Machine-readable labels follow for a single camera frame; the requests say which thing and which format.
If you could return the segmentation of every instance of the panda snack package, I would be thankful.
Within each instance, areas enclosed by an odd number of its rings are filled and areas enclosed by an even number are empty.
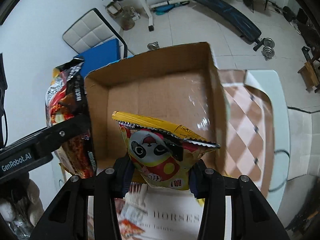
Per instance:
[[[188,172],[207,152],[220,145],[206,141],[183,125],[115,111],[135,168],[152,187],[189,189]]]
[[[84,80],[80,75],[83,63],[84,60],[74,58],[53,69],[53,80],[45,97],[48,127],[77,114],[89,115]],[[84,179],[96,173],[90,130],[63,143],[55,154],[61,161],[60,165],[71,174]]]

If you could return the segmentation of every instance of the yellow snack bag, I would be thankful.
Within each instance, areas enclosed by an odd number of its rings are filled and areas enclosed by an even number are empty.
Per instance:
[[[152,187],[189,189],[189,170],[220,145],[190,129],[160,119],[115,111],[135,168]]]

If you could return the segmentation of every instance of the open cardboard box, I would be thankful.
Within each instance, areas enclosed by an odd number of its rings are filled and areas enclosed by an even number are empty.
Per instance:
[[[223,172],[226,152],[226,104],[208,43],[148,51],[90,72],[85,86],[99,168],[112,167],[126,146],[114,111],[182,124],[221,145],[207,153],[207,167]],[[139,174],[133,181],[144,182]]]

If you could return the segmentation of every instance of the cartoon panda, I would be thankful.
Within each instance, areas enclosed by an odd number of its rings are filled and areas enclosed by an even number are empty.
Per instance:
[[[164,138],[158,132],[141,129],[131,134],[129,154],[135,166],[153,181],[172,178],[180,169],[177,161],[183,159],[183,148],[179,140]]]

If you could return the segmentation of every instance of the blue foam block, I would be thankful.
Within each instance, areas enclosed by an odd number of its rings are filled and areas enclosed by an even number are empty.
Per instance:
[[[120,59],[119,40],[113,39],[77,55],[83,57],[80,74],[83,78],[92,70],[96,70]]]

